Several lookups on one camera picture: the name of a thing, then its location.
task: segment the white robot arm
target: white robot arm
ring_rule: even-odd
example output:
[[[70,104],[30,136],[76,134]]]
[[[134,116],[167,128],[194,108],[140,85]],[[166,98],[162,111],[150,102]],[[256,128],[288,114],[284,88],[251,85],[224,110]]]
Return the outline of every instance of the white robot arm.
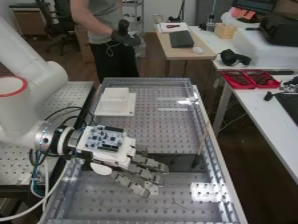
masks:
[[[75,152],[98,174],[110,175],[148,198],[151,189],[166,186],[156,172],[168,173],[167,165],[147,158],[124,130],[103,125],[75,130],[38,117],[37,107],[67,84],[67,72],[58,63],[45,61],[2,17],[0,34],[0,62],[17,75],[0,77],[0,141],[67,159]]]

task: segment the cardboard box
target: cardboard box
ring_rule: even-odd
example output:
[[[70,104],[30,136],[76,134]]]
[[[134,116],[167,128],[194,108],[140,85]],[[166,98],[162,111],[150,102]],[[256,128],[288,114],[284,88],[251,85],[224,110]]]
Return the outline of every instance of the cardboard box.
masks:
[[[217,23],[215,33],[221,39],[233,39],[236,29],[236,26],[227,26],[223,23]]]
[[[88,41],[88,31],[87,29],[82,26],[76,26],[76,35],[78,35],[78,41],[82,49],[82,55],[83,55],[83,60],[86,62],[95,62],[95,56],[91,50],[91,44]]]

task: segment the white container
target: white container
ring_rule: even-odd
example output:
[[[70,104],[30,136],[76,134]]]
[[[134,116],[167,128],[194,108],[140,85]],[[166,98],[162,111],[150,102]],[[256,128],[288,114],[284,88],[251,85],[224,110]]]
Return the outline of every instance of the white container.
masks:
[[[232,43],[256,66],[297,67],[298,48],[272,45],[260,31],[239,29]]]
[[[107,88],[96,107],[95,116],[135,116],[138,94],[128,88]]]
[[[107,88],[100,102],[103,109],[111,112],[119,112],[128,106],[128,88]]]

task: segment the black box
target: black box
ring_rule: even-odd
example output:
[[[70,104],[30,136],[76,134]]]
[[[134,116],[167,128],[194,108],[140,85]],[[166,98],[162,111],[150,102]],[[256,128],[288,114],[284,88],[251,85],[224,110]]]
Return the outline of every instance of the black box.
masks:
[[[298,47],[298,18],[271,14],[261,22],[261,32],[271,44]]]

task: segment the cabinet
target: cabinet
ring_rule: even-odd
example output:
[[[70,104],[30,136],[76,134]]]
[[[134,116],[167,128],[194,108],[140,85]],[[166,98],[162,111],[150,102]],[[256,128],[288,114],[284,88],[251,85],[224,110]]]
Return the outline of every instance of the cabinet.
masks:
[[[26,4],[10,5],[10,8],[14,11],[22,35],[46,36],[47,35],[45,31],[46,19],[39,9],[39,6],[35,3],[26,3]]]

